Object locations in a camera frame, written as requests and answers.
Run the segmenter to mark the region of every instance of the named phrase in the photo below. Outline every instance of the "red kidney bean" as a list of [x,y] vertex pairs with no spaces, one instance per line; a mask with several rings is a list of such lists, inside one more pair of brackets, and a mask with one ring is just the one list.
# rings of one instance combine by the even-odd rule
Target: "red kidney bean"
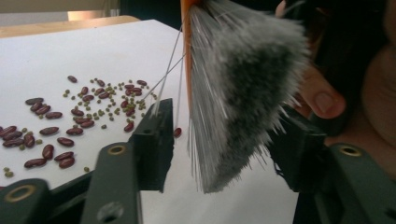
[[55,161],[62,161],[64,159],[73,157],[73,155],[74,155],[74,152],[72,152],[72,151],[64,152],[61,155],[56,156],[54,158],[54,160]]
[[22,136],[21,132],[8,133],[8,134],[4,135],[3,140],[4,141],[8,141],[8,140],[11,140],[11,139],[14,139],[14,138],[19,138],[21,136]]
[[2,131],[0,131],[0,137],[4,137],[6,134],[8,133],[13,133],[17,131],[17,126],[9,126],[6,127],[5,129],[3,129]]
[[37,97],[37,98],[32,98],[32,99],[29,99],[29,100],[25,101],[25,103],[27,105],[34,105],[35,103],[38,103],[38,102],[43,103],[44,99],[41,98],[41,97]]
[[78,110],[78,109],[72,109],[71,112],[73,115],[76,115],[76,116],[84,116],[84,112],[81,110]]
[[82,123],[85,123],[85,122],[87,122],[87,121],[90,121],[91,119],[89,119],[89,118],[85,118],[85,119],[75,119],[75,122],[77,123],[77,124],[82,124]]
[[128,104],[129,104],[129,103],[128,103],[127,100],[122,101],[122,103],[121,103],[121,108],[125,108]]
[[15,138],[3,143],[4,147],[18,147],[24,143],[23,139]]
[[106,99],[109,95],[110,95],[110,93],[104,92],[104,93],[99,95],[99,99]]
[[23,137],[23,142],[26,147],[33,147],[35,145],[35,137],[32,134],[26,134]]
[[83,87],[83,88],[81,89],[81,94],[85,95],[85,94],[87,94],[87,93],[88,93],[88,87]]
[[48,112],[46,114],[46,118],[47,119],[59,119],[62,117],[62,113],[61,112]]
[[128,85],[125,85],[124,88],[125,88],[125,89],[133,89],[133,88],[134,88],[134,85],[128,84]]
[[32,167],[36,167],[36,166],[42,166],[42,165],[45,165],[47,163],[47,160],[46,159],[32,159],[32,160],[29,160],[29,161],[27,161],[25,164],[24,164],[24,167],[26,167],[26,168],[32,168]]
[[50,105],[43,106],[35,112],[37,115],[42,115],[50,111]]
[[99,94],[102,93],[104,90],[105,90],[105,89],[103,89],[103,88],[99,88],[99,89],[97,89],[97,90],[95,91],[95,94],[96,94],[96,95],[99,95]]
[[130,132],[133,129],[134,129],[134,122],[131,121],[131,122],[128,123],[127,126],[125,126],[124,131],[128,133],[128,132]]
[[143,81],[143,80],[137,80],[136,83],[141,85],[141,86],[147,86],[148,85],[148,83],[146,81]]
[[176,128],[174,130],[174,137],[179,138],[181,136],[181,128]]
[[70,135],[80,135],[82,133],[84,133],[84,130],[80,129],[80,128],[72,128],[66,131],[67,134]]
[[51,144],[44,146],[43,152],[42,152],[43,158],[46,159],[47,161],[52,160],[53,149],[54,149],[54,147]]
[[75,161],[76,160],[73,157],[61,160],[59,161],[59,167],[62,169],[69,168],[70,166],[74,165]]
[[40,133],[43,135],[51,135],[51,134],[58,132],[58,130],[59,130],[58,127],[48,127],[48,128],[40,130]]
[[126,115],[127,117],[130,117],[130,116],[132,116],[133,114],[134,114],[134,109],[133,109],[133,108],[129,109],[129,110],[125,113],[125,115]]
[[37,102],[30,107],[30,110],[36,112],[41,107],[43,107],[43,103]]
[[95,97],[93,95],[86,95],[86,96],[82,97],[82,101],[83,102],[88,102],[88,101],[93,100],[94,98]]
[[101,79],[98,79],[96,82],[99,84],[100,87],[104,87],[106,85],[105,82]]
[[77,79],[75,77],[73,77],[73,76],[68,76],[67,79],[69,79],[69,81],[71,81],[73,83],[77,82]]
[[59,137],[57,139],[58,143],[65,147],[72,147],[74,145],[73,140],[65,137]]
[[131,89],[131,91],[134,93],[137,93],[137,92],[141,92],[142,89],[135,87],[135,88]]
[[95,121],[88,120],[87,122],[84,122],[84,123],[80,124],[79,126],[81,126],[81,128],[91,128],[93,126],[93,124],[95,124]]

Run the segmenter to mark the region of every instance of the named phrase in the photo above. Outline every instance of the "gray bristle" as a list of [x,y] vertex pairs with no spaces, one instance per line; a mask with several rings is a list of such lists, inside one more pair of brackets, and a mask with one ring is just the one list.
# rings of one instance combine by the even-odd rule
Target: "gray bristle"
[[267,131],[281,129],[281,105],[298,90],[308,50],[295,22],[231,1],[207,1],[205,8],[190,11],[191,126],[193,162],[209,193],[262,154]]

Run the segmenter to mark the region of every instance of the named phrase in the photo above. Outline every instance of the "white bristle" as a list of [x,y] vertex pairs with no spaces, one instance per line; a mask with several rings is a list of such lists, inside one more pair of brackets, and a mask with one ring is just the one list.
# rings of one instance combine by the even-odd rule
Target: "white bristle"
[[231,1],[191,7],[191,120],[204,192],[222,190],[281,129],[308,50],[303,28]]

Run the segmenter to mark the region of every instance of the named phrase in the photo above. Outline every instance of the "wooden table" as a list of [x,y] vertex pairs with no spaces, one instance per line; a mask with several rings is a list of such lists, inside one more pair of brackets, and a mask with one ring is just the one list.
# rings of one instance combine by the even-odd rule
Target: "wooden table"
[[22,35],[41,35],[47,33],[122,24],[133,21],[139,21],[139,19],[131,16],[119,16],[86,21],[58,21],[18,26],[4,26],[0,27],[0,38]]

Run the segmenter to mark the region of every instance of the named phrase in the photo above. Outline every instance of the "white surface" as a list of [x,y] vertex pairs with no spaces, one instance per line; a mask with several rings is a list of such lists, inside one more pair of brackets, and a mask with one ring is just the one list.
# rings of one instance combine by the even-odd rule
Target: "white surface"
[[[17,125],[35,132],[44,144],[20,151],[17,148],[0,148],[0,167],[8,166],[15,173],[12,178],[0,177],[0,186],[6,186],[24,178],[44,178],[52,188],[84,174],[83,167],[94,167],[101,147],[126,141],[129,133],[123,132],[125,117],[111,122],[101,118],[84,135],[73,137],[72,148],[59,146],[56,138],[73,125],[70,109],[77,101],[62,97],[65,90],[77,94],[81,87],[96,85],[89,82],[98,77],[114,85],[129,79],[144,79],[150,87],[161,79],[170,59],[178,31],[157,21],[141,21],[48,35],[31,35],[0,39],[0,125]],[[181,57],[181,41],[177,46],[174,63]],[[180,67],[170,75],[164,98],[174,98],[175,114]],[[73,75],[78,84],[66,77]],[[272,162],[265,170],[253,161],[252,170],[242,173],[242,180],[233,183],[221,193],[204,195],[198,191],[191,176],[191,162],[187,154],[188,108],[185,87],[178,126],[184,131],[177,139],[172,166],[165,182],[165,193],[144,191],[143,211],[147,224],[160,223],[291,223],[297,194],[289,190],[285,181],[276,176]],[[24,103],[26,99],[42,96],[51,111],[61,111],[60,120],[38,119]],[[92,103],[92,110],[104,108],[104,103]],[[58,126],[58,134],[39,137],[38,131]],[[40,158],[41,148],[55,145],[55,154],[74,151],[77,163],[61,170],[54,161],[42,168],[26,170],[25,161]]]

